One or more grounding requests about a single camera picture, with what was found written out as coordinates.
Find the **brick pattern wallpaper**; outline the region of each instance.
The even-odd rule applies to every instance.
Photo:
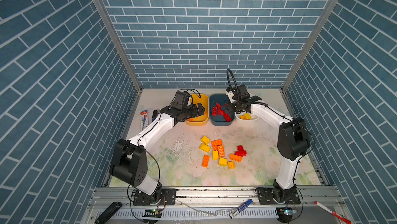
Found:
[[[397,223],[397,0],[339,0],[287,90],[356,223]]]
[[[91,0],[0,0],[0,223],[75,223],[136,96]]]
[[[143,87],[277,87],[327,0],[103,0]]]

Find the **dark blue container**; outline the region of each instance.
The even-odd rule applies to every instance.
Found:
[[[217,116],[212,116],[212,108],[216,107],[216,103],[221,104],[222,106],[222,110],[225,111],[225,113],[228,113],[230,118],[231,118],[231,122],[227,122],[225,120],[225,117],[221,116],[221,115],[217,115]],[[234,120],[234,113],[230,113],[229,111],[226,110],[225,104],[226,102],[229,102],[229,98],[227,97],[226,94],[213,94],[210,96],[210,110],[209,110],[209,114],[210,114],[210,119],[211,119],[211,123],[214,126],[229,126],[233,120]]]

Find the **brick wall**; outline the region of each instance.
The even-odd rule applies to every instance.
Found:
[[[339,0],[287,94],[356,223],[396,223],[397,0]]]
[[[80,221],[135,95],[91,0],[0,0],[0,223]]]
[[[143,87],[280,87],[327,0],[103,0]]]

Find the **yellow bin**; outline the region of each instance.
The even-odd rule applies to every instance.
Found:
[[[204,115],[189,119],[186,121],[186,123],[190,126],[203,126],[205,125],[205,123],[207,123],[208,118],[210,117],[208,114],[210,112],[210,110],[208,109],[210,107],[209,98],[205,94],[201,94],[201,98],[199,98],[196,94],[192,94],[192,98],[194,104],[202,104],[202,106],[205,108],[205,112]]]

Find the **white marker with red cap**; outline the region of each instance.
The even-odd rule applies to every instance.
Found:
[[[339,219],[341,219],[342,221],[346,222],[347,224],[351,224],[351,221],[349,221],[346,218],[341,217],[340,215],[338,215],[337,213],[335,213],[331,209],[325,207],[323,204],[319,203],[318,201],[315,201],[315,203],[316,203],[317,206],[319,206],[320,208],[324,209],[328,213],[333,214],[334,216],[338,217]]]

